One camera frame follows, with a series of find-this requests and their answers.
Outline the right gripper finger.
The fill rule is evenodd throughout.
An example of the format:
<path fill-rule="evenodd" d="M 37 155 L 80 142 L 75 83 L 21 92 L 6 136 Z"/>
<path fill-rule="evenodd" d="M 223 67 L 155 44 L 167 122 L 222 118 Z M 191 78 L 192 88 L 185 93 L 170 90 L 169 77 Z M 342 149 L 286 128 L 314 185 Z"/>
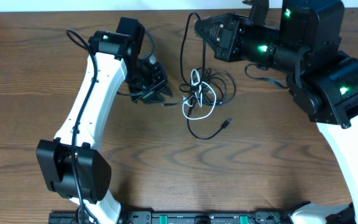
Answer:
<path fill-rule="evenodd" d="M 221 31 L 228 19 L 228 14 L 213 16 L 206 19 L 198 20 L 195 24 L 195 31 Z"/>
<path fill-rule="evenodd" d="M 220 42 L 219 26 L 195 27 L 196 35 L 201 37 L 212 48 L 216 49 Z"/>

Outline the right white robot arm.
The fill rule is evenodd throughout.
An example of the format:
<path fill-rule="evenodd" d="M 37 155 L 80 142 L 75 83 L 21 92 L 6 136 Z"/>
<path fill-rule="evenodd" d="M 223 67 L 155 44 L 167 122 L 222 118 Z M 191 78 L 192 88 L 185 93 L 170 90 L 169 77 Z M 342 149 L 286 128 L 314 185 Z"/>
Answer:
<path fill-rule="evenodd" d="M 331 146 L 351 203 L 296 205 L 281 223 L 358 223 L 358 59 L 339 50 L 344 4 L 340 0 L 282 4 L 280 27 L 265 23 L 268 1 L 251 1 L 248 16 L 202 19 L 195 33 L 225 62 L 247 60 L 287 74 L 293 101 L 317 124 Z"/>

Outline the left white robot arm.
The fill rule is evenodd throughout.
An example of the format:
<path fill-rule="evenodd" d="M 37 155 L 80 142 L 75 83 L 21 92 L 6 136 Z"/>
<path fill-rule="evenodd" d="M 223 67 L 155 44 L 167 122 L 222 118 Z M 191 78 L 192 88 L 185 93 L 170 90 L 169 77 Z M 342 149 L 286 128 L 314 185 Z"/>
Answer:
<path fill-rule="evenodd" d="M 51 141 L 39 141 L 36 157 L 49 191 L 78 207 L 48 220 L 122 223 L 121 204 L 109 189 L 111 167 L 101 155 L 104 127 L 122 83 L 133 102 L 161 103 L 170 94 L 167 76 L 153 53 L 139 55 L 147 31 L 137 19 L 122 17 L 115 32 L 99 30 L 88 40 L 66 33 L 87 51 L 86 73 L 67 119 Z"/>

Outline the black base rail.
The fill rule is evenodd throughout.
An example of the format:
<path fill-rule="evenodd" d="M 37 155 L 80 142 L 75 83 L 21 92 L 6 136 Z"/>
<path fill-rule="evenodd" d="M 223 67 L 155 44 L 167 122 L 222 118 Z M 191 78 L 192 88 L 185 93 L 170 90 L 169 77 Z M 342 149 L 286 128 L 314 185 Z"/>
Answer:
<path fill-rule="evenodd" d="M 92 211 L 85 223 L 132 223 L 132 224 L 291 224 L 288 215 L 272 211 L 256 212 L 153 212 L 151 210 L 129 210 L 119 213 Z"/>

